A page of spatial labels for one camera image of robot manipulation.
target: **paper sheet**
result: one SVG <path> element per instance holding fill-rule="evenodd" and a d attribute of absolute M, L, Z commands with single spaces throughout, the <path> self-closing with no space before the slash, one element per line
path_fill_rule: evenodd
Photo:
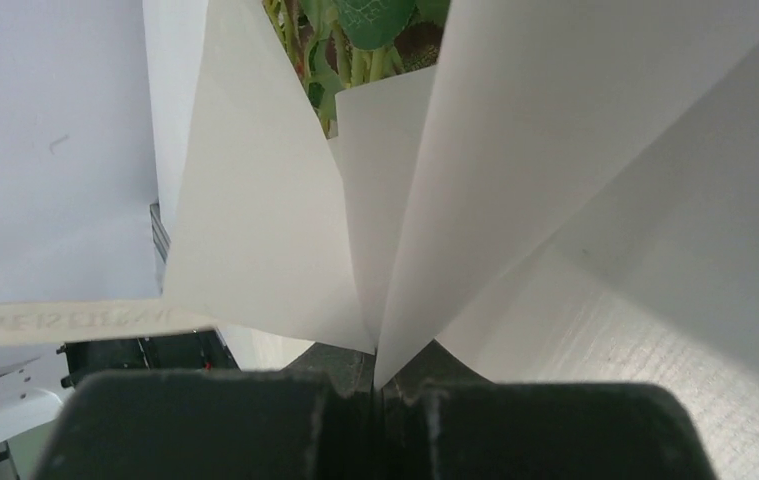
<path fill-rule="evenodd" d="M 759 46 L 438 339 L 494 381 L 659 384 L 759 478 Z"/>
<path fill-rule="evenodd" d="M 139 4 L 0 0 L 0 345 L 211 322 L 155 300 L 146 73 Z"/>
<path fill-rule="evenodd" d="M 382 323 L 383 385 L 759 41 L 759 2 L 455 0 Z"/>
<path fill-rule="evenodd" d="M 335 97 L 355 283 L 376 342 L 434 78 L 432 67 Z"/>
<path fill-rule="evenodd" d="M 260 2 L 207 19 L 164 301 L 372 352 L 341 178 L 293 67 Z"/>
<path fill-rule="evenodd" d="M 144 0 L 146 57 L 161 222 L 176 224 L 208 0 Z"/>

